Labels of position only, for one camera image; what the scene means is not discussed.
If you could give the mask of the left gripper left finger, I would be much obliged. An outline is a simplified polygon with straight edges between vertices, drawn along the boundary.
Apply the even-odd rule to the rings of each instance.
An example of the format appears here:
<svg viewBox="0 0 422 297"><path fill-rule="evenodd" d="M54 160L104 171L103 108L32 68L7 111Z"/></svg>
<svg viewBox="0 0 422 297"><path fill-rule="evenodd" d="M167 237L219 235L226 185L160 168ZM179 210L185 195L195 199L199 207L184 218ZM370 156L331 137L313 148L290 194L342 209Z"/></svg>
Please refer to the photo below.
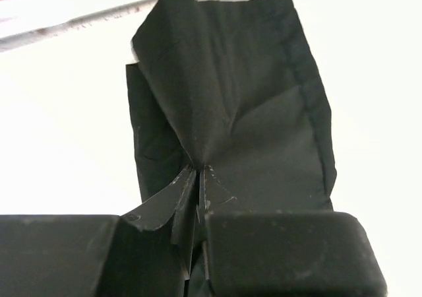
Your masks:
<svg viewBox="0 0 422 297"><path fill-rule="evenodd" d="M169 185L123 215L144 238L141 248L147 256L164 269L173 260L184 280L191 275L197 196L197 172L187 166Z"/></svg>

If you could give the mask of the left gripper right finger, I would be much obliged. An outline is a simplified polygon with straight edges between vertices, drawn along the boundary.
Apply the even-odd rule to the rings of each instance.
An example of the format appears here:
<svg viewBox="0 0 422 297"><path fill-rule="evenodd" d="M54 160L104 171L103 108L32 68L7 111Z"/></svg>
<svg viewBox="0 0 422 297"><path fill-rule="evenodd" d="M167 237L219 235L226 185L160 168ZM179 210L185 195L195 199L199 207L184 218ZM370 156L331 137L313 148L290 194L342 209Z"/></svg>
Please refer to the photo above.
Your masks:
<svg viewBox="0 0 422 297"><path fill-rule="evenodd" d="M236 284L237 199L209 167L200 173L199 218L205 279L211 284Z"/></svg>

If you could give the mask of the black trousers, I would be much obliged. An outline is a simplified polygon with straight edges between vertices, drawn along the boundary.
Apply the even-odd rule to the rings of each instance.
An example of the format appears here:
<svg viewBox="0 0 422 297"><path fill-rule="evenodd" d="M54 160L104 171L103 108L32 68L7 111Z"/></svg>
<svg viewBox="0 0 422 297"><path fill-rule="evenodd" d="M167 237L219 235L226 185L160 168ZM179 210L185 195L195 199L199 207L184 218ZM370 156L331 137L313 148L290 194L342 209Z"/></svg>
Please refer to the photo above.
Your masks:
<svg viewBox="0 0 422 297"><path fill-rule="evenodd" d="M292 0L158 0L126 66L143 201L186 166L230 201L331 210L331 109Z"/></svg>

